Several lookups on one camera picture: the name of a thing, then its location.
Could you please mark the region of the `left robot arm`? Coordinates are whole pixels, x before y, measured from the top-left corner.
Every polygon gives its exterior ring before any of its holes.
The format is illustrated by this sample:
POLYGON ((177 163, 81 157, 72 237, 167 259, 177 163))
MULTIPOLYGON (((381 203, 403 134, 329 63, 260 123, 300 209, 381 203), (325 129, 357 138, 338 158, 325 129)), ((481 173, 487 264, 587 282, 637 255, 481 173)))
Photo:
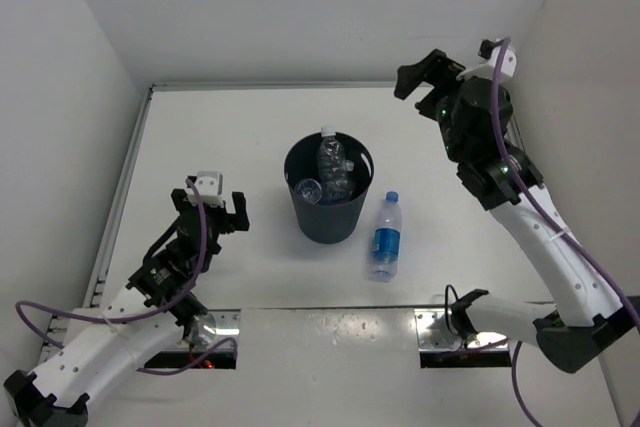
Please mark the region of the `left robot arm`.
POLYGON ((188 186, 171 199, 178 213, 149 248, 140 267, 97 317, 66 346, 30 371, 17 370, 4 382, 14 416, 23 426, 84 426, 95 410, 136 372, 168 376, 147 368, 160 352, 181 343, 191 350, 189 367, 220 348, 237 355, 234 334, 220 333, 212 313, 192 289, 221 247, 220 236, 246 232, 243 193, 224 200, 188 186))

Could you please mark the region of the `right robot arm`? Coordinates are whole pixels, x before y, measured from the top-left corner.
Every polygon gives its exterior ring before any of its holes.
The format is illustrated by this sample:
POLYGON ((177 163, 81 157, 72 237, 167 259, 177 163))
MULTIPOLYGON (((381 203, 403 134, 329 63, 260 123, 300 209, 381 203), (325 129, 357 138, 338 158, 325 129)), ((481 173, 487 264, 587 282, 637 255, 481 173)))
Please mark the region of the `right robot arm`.
POLYGON ((445 322, 463 340, 496 332, 528 343, 575 373, 635 327, 639 299, 621 299, 588 262, 541 172, 507 141, 513 106, 504 84, 516 70, 514 51, 486 41, 479 55, 481 63, 467 68, 435 49, 398 68, 394 95, 404 100, 431 86, 416 109, 437 122, 462 185, 516 241, 552 299, 510 302, 475 289, 446 303, 445 322))

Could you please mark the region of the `small blue-label plastic bottle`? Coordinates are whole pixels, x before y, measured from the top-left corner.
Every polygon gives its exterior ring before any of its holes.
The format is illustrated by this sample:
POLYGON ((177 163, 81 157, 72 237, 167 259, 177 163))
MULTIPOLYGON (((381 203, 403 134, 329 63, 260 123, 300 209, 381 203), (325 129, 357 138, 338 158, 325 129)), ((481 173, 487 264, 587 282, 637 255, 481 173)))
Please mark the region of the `small blue-label plastic bottle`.
POLYGON ((294 193, 310 204, 317 204, 323 196, 321 184, 313 178, 300 180, 294 187, 294 193))

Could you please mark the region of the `blue-cap blue-label water bottle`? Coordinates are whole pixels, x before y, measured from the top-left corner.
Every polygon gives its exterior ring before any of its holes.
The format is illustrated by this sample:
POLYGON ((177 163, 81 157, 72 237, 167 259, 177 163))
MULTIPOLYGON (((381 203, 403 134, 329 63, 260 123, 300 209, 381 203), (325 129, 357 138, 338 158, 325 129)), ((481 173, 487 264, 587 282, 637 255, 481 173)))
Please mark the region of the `blue-cap blue-label water bottle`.
POLYGON ((369 275, 381 282, 390 282, 397 273, 402 230, 399 194, 388 191, 380 201, 373 224, 369 275))

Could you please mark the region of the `clear unlabelled plastic bottle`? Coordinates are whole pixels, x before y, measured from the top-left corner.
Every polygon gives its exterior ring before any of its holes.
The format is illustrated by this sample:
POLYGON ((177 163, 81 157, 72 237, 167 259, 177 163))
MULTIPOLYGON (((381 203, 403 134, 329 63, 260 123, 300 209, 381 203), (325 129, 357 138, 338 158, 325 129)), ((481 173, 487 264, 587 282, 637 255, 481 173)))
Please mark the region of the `clear unlabelled plastic bottle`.
POLYGON ((323 126, 320 134, 321 143, 317 153, 317 168, 323 192, 323 203, 334 205, 347 201, 351 195, 346 153, 332 126, 323 126))

